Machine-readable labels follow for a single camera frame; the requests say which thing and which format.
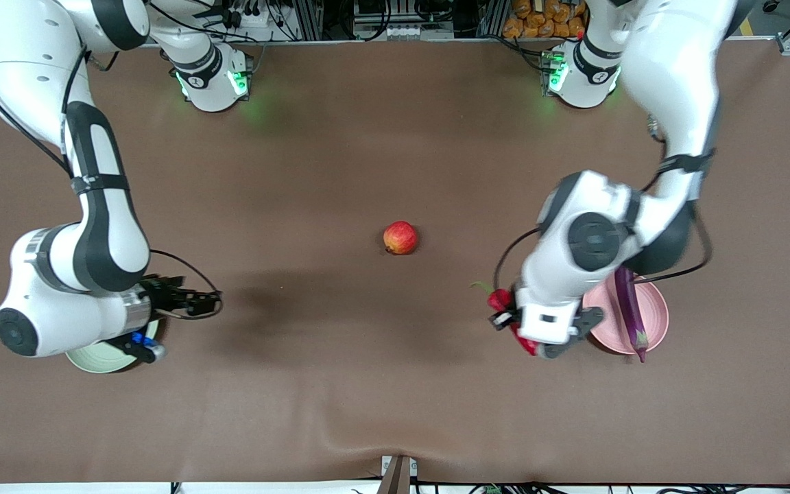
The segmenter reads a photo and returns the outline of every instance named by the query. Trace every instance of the purple eggplant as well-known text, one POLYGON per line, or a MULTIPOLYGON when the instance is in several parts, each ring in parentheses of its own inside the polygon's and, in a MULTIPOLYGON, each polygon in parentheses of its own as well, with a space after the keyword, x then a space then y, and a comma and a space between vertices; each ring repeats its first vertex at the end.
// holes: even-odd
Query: purple eggplant
POLYGON ((639 356, 639 362, 645 363, 648 336, 642 323, 642 313, 639 312, 636 285, 633 284, 634 277, 636 275, 632 271, 623 266, 618 267, 614 271, 614 288, 617 289, 617 303, 621 307, 623 322, 627 325, 627 334, 630 335, 630 345, 639 356))

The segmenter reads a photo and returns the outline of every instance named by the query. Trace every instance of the table surface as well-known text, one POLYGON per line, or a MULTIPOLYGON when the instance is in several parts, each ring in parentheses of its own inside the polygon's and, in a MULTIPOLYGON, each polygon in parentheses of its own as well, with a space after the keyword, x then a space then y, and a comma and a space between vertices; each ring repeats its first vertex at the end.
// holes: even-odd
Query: table surface
MULTIPOLYGON (((118 375, 0 344, 0 482, 366 478, 391 453, 435 481, 790 482, 790 57, 730 41, 718 67, 715 258, 659 284, 670 331, 639 365, 589 343, 533 359, 469 288, 559 178, 652 175, 621 89, 568 108, 495 44, 272 47, 251 101, 206 115, 156 50, 123 54, 91 85, 135 209, 225 310, 118 375), (419 226, 414 255, 383 253, 395 220, 419 226)), ((0 122, 0 301, 13 241, 79 216, 0 122)))

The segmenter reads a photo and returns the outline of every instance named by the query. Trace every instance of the red apple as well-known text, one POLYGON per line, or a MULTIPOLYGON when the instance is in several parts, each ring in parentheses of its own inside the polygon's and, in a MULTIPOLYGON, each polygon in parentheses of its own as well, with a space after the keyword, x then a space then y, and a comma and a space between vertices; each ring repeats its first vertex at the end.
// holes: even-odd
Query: red apple
POLYGON ((391 254, 409 254, 416 249, 416 229, 408 222, 395 222, 383 231, 383 243, 391 254))

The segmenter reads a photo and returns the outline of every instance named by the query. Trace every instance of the green plate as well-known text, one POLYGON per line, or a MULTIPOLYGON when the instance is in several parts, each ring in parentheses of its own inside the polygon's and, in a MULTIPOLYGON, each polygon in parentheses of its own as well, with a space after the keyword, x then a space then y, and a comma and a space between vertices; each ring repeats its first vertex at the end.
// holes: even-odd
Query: green plate
MULTIPOLYGON (((154 338, 157 334, 157 321, 148 323, 145 335, 154 338)), ((123 353, 107 343, 94 343, 78 350, 66 352, 66 357, 76 368, 89 373, 112 373, 128 368, 136 362, 135 357, 123 353)))

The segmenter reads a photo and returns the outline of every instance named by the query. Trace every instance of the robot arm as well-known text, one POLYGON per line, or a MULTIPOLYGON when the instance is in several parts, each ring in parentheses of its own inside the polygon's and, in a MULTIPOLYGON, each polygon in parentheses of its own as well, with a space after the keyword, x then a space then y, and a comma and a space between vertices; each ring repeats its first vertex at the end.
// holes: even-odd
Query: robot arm
POLYGON ((144 277, 148 242, 84 66, 86 49, 138 47, 149 29, 142 0, 0 0, 0 114, 62 150, 82 208, 81 222, 31 231, 12 248, 0 340, 15 353, 110 340, 142 328, 153 309, 195 301, 181 279, 144 277))
POLYGON ((585 171, 566 177, 548 197, 538 218, 540 240, 515 285, 517 334, 545 345, 546 355, 583 336, 581 298, 617 266, 648 274, 680 259, 714 143, 715 57, 735 4, 648 0, 634 19, 621 80, 664 129, 667 158, 653 194, 585 171))

